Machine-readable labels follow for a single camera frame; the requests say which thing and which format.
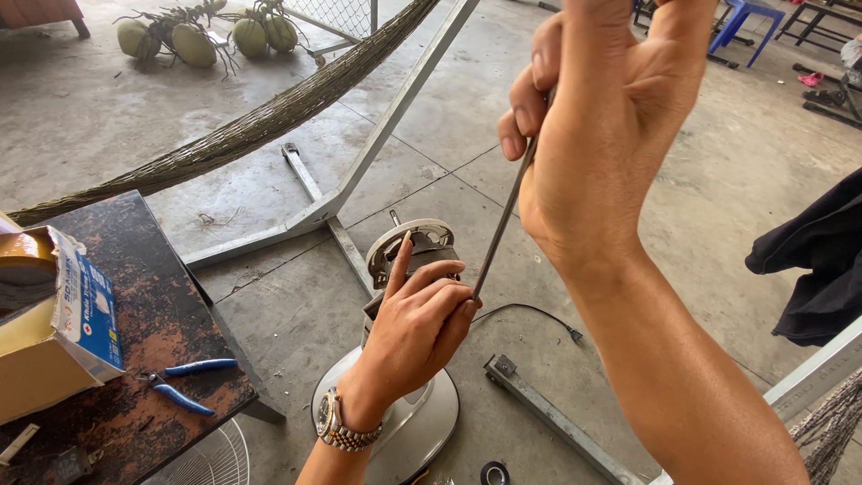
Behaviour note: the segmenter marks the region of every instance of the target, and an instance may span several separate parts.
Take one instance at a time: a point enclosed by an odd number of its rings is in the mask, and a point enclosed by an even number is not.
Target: concrete floor
[[[79,3],[93,33],[87,41],[78,41],[71,24],[0,32],[5,210],[138,167],[315,71],[313,60],[297,53],[239,58],[238,76],[224,82],[219,69],[168,69],[167,59],[136,72],[120,54],[110,25],[128,6]],[[141,0],[136,8],[158,4]],[[381,19],[404,4],[381,2]],[[334,187],[449,5],[442,0],[378,70],[320,116],[228,167],[148,197],[176,250],[188,254],[266,229],[309,202],[279,154],[281,143],[296,143],[322,189]],[[436,217],[454,227],[465,279],[475,279],[516,170],[497,145],[497,117],[508,106],[509,83],[529,61],[533,30],[549,15],[512,0],[478,6],[340,213],[360,251],[391,227],[389,208],[402,220]],[[749,22],[759,40],[767,26]],[[222,32],[225,27],[218,26]],[[313,45],[332,39],[303,29]],[[738,44],[719,52],[740,62],[751,53]],[[835,54],[793,47],[790,39],[771,41],[753,69],[709,64],[698,104],[653,183],[640,227],[653,259],[697,321],[761,391],[815,349],[770,335],[802,272],[757,276],[743,259],[757,236],[856,169],[862,152],[857,130],[801,109],[803,86],[790,69],[794,62],[833,75],[840,71]],[[323,371],[358,343],[367,297],[322,231],[206,268],[198,277],[288,415],[281,427],[238,418],[253,483],[293,483],[315,439],[303,408]],[[585,332],[558,276],[516,217],[483,298],[485,310],[511,302],[536,305]],[[460,392],[460,421],[425,482],[450,476],[458,484],[475,482],[484,463],[499,460],[515,482],[540,477],[547,483],[603,483],[484,378],[482,364],[492,353],[512,357],[525,379],[630,469],[649,478],[659,473],[623,419],[590,336],[576,347],[550,319],[512,309],[475,325],[448,366]],[[284,377],[269,377],[281,368]],[[857,433],[833,483],[862,481],[860,443]]]

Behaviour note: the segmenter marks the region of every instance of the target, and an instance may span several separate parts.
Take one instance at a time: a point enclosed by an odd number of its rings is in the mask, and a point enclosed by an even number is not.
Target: power cord
[[[483,314],[483,315],[481,315],[481,316],[479,316],[479,317],[475,317],[475,318],[473,319],[473,321],[472,321],[472,322],[470,322],[470,325],[475,324],[476,322],[478,322],[478,321],[479,321],[479,320],[481,320],[482,318],[489,317],[489,316],[493,315],[494,313],[500,312],[500,311],[505,310],[505,309],[507,309],[507,308],[510,308],[510,307],[512,307],[512,306],[520,306],[521,308],[529,308],[530,310],[536,310],[537,312],[539,312],[539,313],[541,313],[541,314],[543,314],[543,315],[545,315],[545,316],[547,316],[547,317],[552,318],[555,322],[557,322],[558,324],[561,324],[561,325],[563,325],[563,326],[565,327],[566,331],[568,331],[568,332],[569,332],[569,336],[570,336],[570,337],[572,337],[572,341],[573,341],[575,344],[577,344],[577,345],[581,345],[581,339],[583,339],[583,338],[584,338],[584,334],[583,334],[583,333],[581,333],[581,332],[579,332],[579,331],[576,331],[575,329],[573,329],[572,327],[570,327],[568,324],[566,324],[566,322],[564,322],[563,320],[560,320],[559,318],[554,317],[552,314],[550,314],[550,313],[548,313],[548,312],[545,312],[545,311],[544,311],[544,310],[542,310],[541,308],[536,308],[535,306],[532,306],[532,305],[525,305],[525,304],[523,304],[523,303],[509,303],[509,304],[507,304],[507,305],[503,305],[503,306],[500,306],[500,307],[498,307],[498,308],[495,308],[495,309],[491,310],[490,312],[487,312],[487,313],[485,313],[485,314]]]

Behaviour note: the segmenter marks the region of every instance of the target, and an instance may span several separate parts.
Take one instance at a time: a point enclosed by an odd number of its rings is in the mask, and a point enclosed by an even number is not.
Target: pink sandal
[[[823,73],[822,72],[812,72],[808,76],[799,76],[799,79],[806,86],[814,87],[820,84],[823,81]]]

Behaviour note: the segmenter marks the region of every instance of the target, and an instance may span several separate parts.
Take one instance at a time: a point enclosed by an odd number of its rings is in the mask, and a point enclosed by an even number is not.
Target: blue plastic stool
[[[766,3],[760,2],[760,0],[724,1],[734,8],[734,13],[731,14],[728,22],[724,24],[724,28],[721,29],[721,32],[719,32],[715,37],[715,40],[712,41],[712,45],[709,46],[710,54],[714,54],[715,51],[718,50],[718,47],[726,47],[727,44],[730,43],[734,38],[734,35],[736,35],[740,27],[742,27],[742,23],[748,18],[748,14],[767,16],[772,19],[772,27],[769,28],[769,34],[766,34],[766,37],[763,38],[763,42],[760,42],[760,47],[758,47],[757,51],[752,56],[752,59],[748,61],[748,67],[751,67],[757,59],[757,56],[760,55],[760,51],[763,50],[763,47],[765,47],[766,43],[772,38],[772,34],[775,34],[778,24],[784,19],[784,12],[774,9]]]

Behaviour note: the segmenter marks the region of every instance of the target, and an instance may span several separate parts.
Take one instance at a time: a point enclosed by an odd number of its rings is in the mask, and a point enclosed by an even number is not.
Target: blue pliers
[[[216,370],[218,368],[236,367],[236,359],[212,359],[208,361],[198,361],[178,365],[177,367],[169,367],[161,372],[141,372],[146,377],[138,377],[138,381],[147,381],[153,389],[164,394],[173,402],[179,404],[182,408],[193,413],[203,414],[204,416],[212,416],[215,411],[206,406],[202,406],[195,401],[189,399],[184,394],[180,393],[173,386],[165,382],[167,377],[182,377],[184,375],[203,372],[206,370]]]

